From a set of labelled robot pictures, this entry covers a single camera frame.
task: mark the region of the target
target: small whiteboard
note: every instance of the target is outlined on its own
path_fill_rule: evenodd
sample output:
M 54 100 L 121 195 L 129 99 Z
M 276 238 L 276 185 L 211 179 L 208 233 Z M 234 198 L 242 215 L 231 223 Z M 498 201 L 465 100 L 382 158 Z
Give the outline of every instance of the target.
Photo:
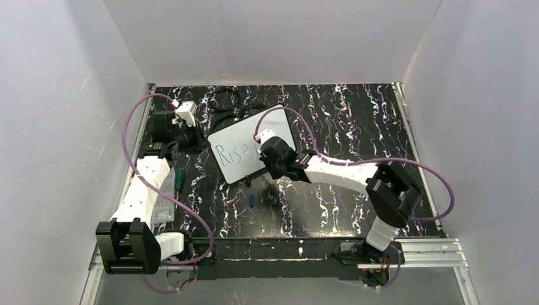
M 257 149 L 260 148 L 260 144 L 253 139 L 253 134 L 258 120 L 266 111 L 237 121 L 208 136 L 215 160 L 228 184 L 239 181 L 265 167 L 264 163 L 258 159 Z M 293 150 L 296 150 L 292 130 L 284 110 L 268 114 L 262 121 L 259 132 L 265 128 L 275 132 L 276 136 L 288 143 Z

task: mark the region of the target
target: robotic arm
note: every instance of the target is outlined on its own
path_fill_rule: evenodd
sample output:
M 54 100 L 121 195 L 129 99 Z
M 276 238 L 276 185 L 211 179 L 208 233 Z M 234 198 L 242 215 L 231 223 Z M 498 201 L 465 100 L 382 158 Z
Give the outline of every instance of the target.
M 259 132 L 255 140 L 261 145 L 260 160 L 273 179 L 284 175 L 296 181 L 329 183 L 368 194 L 376 219 L 363 243 L 356 244 L 350 251 L 333 253 L 341 262 L 381 262 L 421 198 L 422 191 L 417 183 L 394 162 L 332 165 L 321 160 L 314 151 L 295 152 L 269 129 Z
M 141 145 L 137 169 L 160 188 L 179 153 L 200 153 L 203 135 L 194 119 L 196 104 L 183 102 L 174 111 L 152 115 L 151 140 Z M 133 177 L 109 222 L 99 222 L 95 235 L 106 273 L 154 274 L 161 261 L 184 250 L 179 232 L 154 236 L 149 225 L 158 194 Z

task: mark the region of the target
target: green object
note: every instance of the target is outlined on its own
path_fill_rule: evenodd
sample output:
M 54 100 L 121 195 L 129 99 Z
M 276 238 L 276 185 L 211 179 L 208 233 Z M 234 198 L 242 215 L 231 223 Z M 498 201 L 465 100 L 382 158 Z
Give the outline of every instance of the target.
M 176 170 L 176 191 L 178 192 L 178 194 L 182 192 L 182 188 L 184 187 L 185 175 L 185 170 L 181 168 Z

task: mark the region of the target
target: gray floor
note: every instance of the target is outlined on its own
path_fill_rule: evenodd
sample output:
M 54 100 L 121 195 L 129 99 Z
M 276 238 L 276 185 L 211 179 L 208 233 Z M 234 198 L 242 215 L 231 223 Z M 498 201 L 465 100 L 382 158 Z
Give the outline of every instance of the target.
M 168 287 L 164 271 L 148 281 Z M 104 274 L 96 304 L 464 304 L 453 268 L 403 268 L 379 294 L 359 285 L 331 278 L 238 278 L 198 281 L 181 294 L 165 295 L 146 288 L 138 275 Z

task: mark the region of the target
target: black marble tabletop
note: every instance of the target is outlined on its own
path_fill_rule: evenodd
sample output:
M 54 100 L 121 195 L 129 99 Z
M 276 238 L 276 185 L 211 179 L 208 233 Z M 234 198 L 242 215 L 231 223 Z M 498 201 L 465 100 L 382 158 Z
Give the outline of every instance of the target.
M 178 101 L 193 100 L 204 134 L 224 114 L 210 112 L 208 101 L 214 86 L 159 87 Z M 414 159 L 409 137 L 391 84 L 380 85 L 286 85 L 237 86 L 242 104 L 281 103 L 297 109 L 312 127 L 320 151 L 339 159 L 370 159 L 397 156 Z M 231 93 L 218 94 L 218 105 L 232 105 Z M 172 109 L 164 98 L 153 98 L 154 111 Z M 305 126 L 288 114 L 297 150 L 312 148 Z M 145 130 L 148 140 L 148 126 Z M 199 213 L 221 238 L 366 237 L 375 219 L 364 194 L 326 184 L 293 182 L 287 177 L 272 180 L 269 174 L 245 183 L 229 185 L 219 171 L 210 149 L 199 155 L 182 154 L 175 167 L 186 171 L 180 200 Z M 405 168 L 423 185 L 419 171 Z M 249 196 L 254 195 L 254 207 Z M 426 195 L 415 210 L 416 217 L 432 216 Z M 175 221 L 165 230 L 184 229 L 194 237 L 207 236 L 204 228 L 177 208 Z M 403 236 L 443 236 L 434 222 L 410 222 Z

